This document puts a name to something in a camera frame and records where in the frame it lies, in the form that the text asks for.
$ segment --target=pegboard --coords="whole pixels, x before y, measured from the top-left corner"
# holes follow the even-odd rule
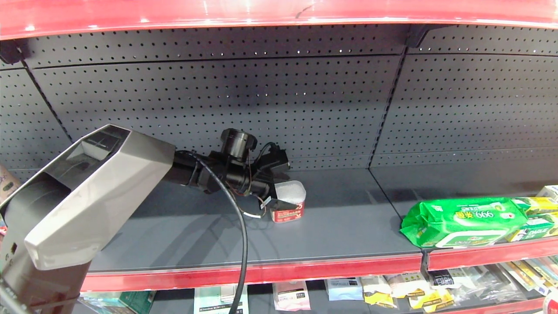
[[[408,25],[213,27],[20,40],[30,67],[238,58],[400,54]]]
[[[107,64],[33,71],[70,136],[107,123],[208,154],[234,127],[289,158],[366,167],[400,56]],[[312,162],[299,162],[307,169]]]
[[[429,31],[420,47],[408,53],[558,55],[558,30],[455,25]]]
[[[435,153],[383,154],[373,159],[372,167],[421,164],[476,163],[515,159],[544,159],[558,155],[558,147],[493,150],[441,151]]]
[[[24,69],[0,72],[0,160],[40,168],[70,145]]]
[[[23,64],[21,62],[16,62],[14,64],[7,64],[0,61],[0,71],[10,70],[10,69],[21,69],[21,68],[23,68]]]
[[[21,183],[29,180],[33,175],[39,172],[40,169],[15,169],[10,170],[14,177],[20,180]]]
[[[376,152],[558,146],[557,72],[553,57],[409,55]]]

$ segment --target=cardboard box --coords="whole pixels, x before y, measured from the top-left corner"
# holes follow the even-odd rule
[[[86,292],[79,302],[97,314],[149,314],[156,291]]]
[[[537,194],[537,197],[550,197],[558,202],[558,185],[545,185]]]
[[[549,235],[554,228],[554,221],[549,215],[529,217],[525,225],[506,236],[508,242],[539,239]]]
[[[512,201],[521,208],[527,216],[558,212],[558,201],[550,197],[514,197]]]

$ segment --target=small can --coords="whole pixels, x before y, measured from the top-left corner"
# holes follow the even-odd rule
[[[277,199],[296,204],[295,210],[272,211],[271,219],[273,222],[287,222],[298,220],[304,215],[304,203],[306,200],[306,190],[300,181],[292,180],[275,184]]]

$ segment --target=red shelf trim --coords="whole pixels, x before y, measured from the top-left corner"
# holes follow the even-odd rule
[[[247,284],[304,279],[360,277],[412,273],[420,270],[422,254],[377,258],[304,261],[249,265]],[[238,281],[239,266],[227,268],[166,269],[140,272],[89,273],[81,287],[86,291],[141,291],[220,286]]]
[[[526,301],[504,303],[493,306],[470,308],[467,310],[459,310],[453,312],[444,312],[444,314],[505,314],[519,313],[542,309],[544,298],[536,298]]]
[[[428,253],[428,270],[487,265],[556,254],[558,237],[502,243],[484,248],[435,250]]]
[[[76,32],[347,23],[558,28],[554,0],[0,0],[0,40]]]

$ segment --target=wire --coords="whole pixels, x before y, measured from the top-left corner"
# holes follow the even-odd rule
[[[237,200],[237,198],[234,196],[235,194],[238,195],[238,196],[246,196],[246,195],[244,195],[244,194],[238,193],[238,191],[235,190],[228,182],[225,181],[225,183],[229,186],[229,189],[230,189],[231,191],[233,191],[233,193],[234,193],[234,194],[233,194],[233,197],[234,197],[235,202],[236,202],[236,200]],[[261,215],[254,215],[254,214],[252,214],[252,213],[245,212],[244,210],[242,210],[242,208],[240,207],[240,205],[238,206],[238,208],[240,209],[240,211],[241,211],[245,216],[248,216],[248,217],[251,217],[251,218],[262,218],[263,216],[266,215],[266,211],[267,211],[266,204],[263,202],[263,200],[262,200],[261,197],[257,196],[256,194],[253,194],[253,193],[251,193],[251,194],[254,195],[255,197],[257,197],[257,198],[260,200],[260,202],[262,202],[262,204],[263,204],[263,214],[261,214]]]
[[[257,197],[258,200],[259,200],[260,202],[262,202],[262,205],[263,205],[263,214],[260,216],[260,218],[263,218],[263,217],[266,215],[266,212],[267,212],[266,203],[262,200],[261,197],[257,196],[256,194],[254,194],[254,196]]]
[[[240,229],[242,231],[242,261],[240,263],[240,276],[238,277],[238,285],[237,290],[234,293],[233,303],[230,305],[229,314],[236,314],[238,304],[240,303],[240,297],[242,295],[242,290],[244,289],[244,280],[246,279],[246,267],[248,264],[248,234],[246,232],[246,223],[244,222],[244,217],[242,216],[242,209],[238,206],[236,198],[234,194],[227,189],[223,181],[217,177],[217,175],[211,170],[211,168],[201,160],[196,154],[187,151],[187,153],[194,157],[198,163],[200,163],[208,172],[209,174],[215,179],[219,187],[225,192],[227,197],[229,198],[230,203],[233,205],[234,209],[237,211],[238,218],[240,219]]]
[[[268,143],[266,143],[266,144],[262,147],[262,150],[259,151],[259,154],[258,154],[258,156],[256,157],[256,159],[254,159],[254,163],[257,163],[257,162],[259,161],[259,159],[260,159],[260,158],[262,157],[262,155],[263,155],[263,152],[266,151],[266,148],[267,148],[268,146],[274,145],[274,144],[275,144],[274,142],[268,142]]]

